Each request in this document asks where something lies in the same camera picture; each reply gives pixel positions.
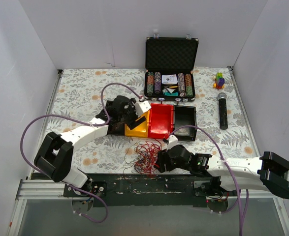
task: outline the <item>floral tablecloth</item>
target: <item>floral tablecloth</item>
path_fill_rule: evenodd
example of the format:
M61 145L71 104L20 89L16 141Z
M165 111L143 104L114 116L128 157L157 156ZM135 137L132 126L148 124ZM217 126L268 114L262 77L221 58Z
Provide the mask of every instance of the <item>floral tablecloth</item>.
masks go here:
M212 88L212 76L217 72L222 72L225 78L223 90ZM143 69L64 70L52 113L90 121L102 109L100 91L106 84L120 82L143 95L144 74ZM214 138L225 158L256 156L228 69L194 68L193 76L196 100L180 102L179 105L196 106L198 126L205 129ZM227 94L227 130L221 130L219 125L217 95L221 91ZM110 86L104 92L104 99L113 100L117 95L134 96L122 86ZM163 104L176 105L175 102L163 102ZM62 133L78 126L79 124L71 121L50 118L46 133L50 131ZM72 164L86 173L136 173L132 163L129 164L136 157L134 147L147 140L156 142L151 139L108 135L79 149L73 155ZM218 154L214 144L199 131L195 142L181 142L181 144L191 152ZM171 173L185 174L187 172L175 169Z

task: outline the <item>black microphone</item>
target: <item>black microphone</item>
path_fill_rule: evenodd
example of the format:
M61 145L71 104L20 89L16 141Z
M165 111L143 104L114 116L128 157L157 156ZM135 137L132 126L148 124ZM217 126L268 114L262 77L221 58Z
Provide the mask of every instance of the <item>black microphone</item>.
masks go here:
M219 113L220 113L220 129L227 129L227 110L226 110L227 95L220 92L218 95Z

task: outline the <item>white backdrop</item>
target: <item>white backdrop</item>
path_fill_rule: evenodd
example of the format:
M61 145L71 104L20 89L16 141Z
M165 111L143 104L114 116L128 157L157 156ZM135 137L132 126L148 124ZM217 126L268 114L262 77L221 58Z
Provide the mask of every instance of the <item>white backdrop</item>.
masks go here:
M200 40L196 65L234 65L267 0L20 0L58 69L144 68L145 38Z
M289 160L289 1L268 1L235 75L259 151Z
M0 236L6 235L20 183L29 170L19 151L26 125L45 114L57 71L18 0L0 1ZM33 158L41 122L25 153Z

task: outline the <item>stack of poker chips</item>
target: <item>stack of poker chips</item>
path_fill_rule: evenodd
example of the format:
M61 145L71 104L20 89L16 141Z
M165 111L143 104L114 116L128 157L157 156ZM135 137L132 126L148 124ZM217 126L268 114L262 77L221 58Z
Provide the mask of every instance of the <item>stack of poker chips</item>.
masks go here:
M183 73L178 74L178 92L180 97L186 96L185 91L185 76Z
M152 96L154 92L154 73L148 72L148 87L147 87L147 94L148 96Z
M192 77L190 74L185 75L185 84L186 84L187 97L192 97L193 96L193 83L192 83Z
M159 94L161 92L161 73L155 72L154 75L154 92Z

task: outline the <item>microphone head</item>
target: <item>microphone head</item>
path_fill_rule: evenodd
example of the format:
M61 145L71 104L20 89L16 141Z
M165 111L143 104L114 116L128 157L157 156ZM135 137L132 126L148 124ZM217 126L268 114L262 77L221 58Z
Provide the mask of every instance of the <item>microphone head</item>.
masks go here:
M221 98L226 99L226 98L227 98L227 95L226 95L224 92L220 92L219 95L218 95L218 101L219 101Z

